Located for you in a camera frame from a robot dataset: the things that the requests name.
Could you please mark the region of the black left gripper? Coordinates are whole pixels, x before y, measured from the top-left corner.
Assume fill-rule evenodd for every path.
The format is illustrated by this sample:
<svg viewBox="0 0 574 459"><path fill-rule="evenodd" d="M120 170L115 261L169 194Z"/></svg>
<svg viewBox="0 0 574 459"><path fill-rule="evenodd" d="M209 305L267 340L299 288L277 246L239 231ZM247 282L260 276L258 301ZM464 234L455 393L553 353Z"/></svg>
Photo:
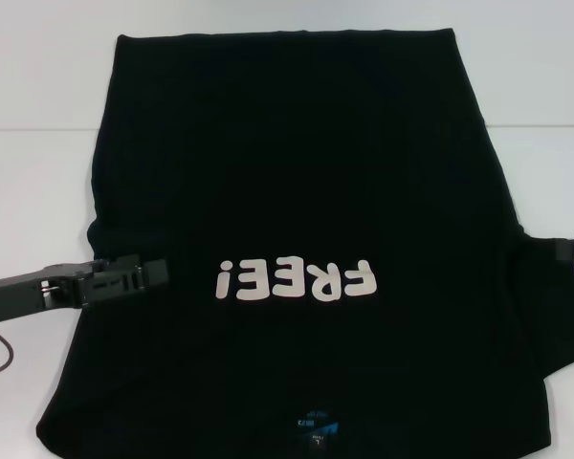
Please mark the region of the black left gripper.
<svg viewBox="0 0 574 459"><path fill-rule="evenodd" d="M0 279L0 322L53 309L85 308L167 283L164 259L142 263L137 254L52 265Z"/></svg>

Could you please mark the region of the black shirt with white print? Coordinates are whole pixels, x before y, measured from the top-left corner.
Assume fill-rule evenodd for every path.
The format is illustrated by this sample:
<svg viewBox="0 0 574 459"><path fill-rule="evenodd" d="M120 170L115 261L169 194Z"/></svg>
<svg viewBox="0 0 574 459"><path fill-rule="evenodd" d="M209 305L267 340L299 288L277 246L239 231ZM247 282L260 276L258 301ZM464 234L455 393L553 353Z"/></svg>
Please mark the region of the black shirt with white print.
<svg viewBox="0 0 574 459"><path fill-rule="evenodd" d="M574 363L574 262L528 235L454 33L118 39L62 459L521 459Z"/></svg>

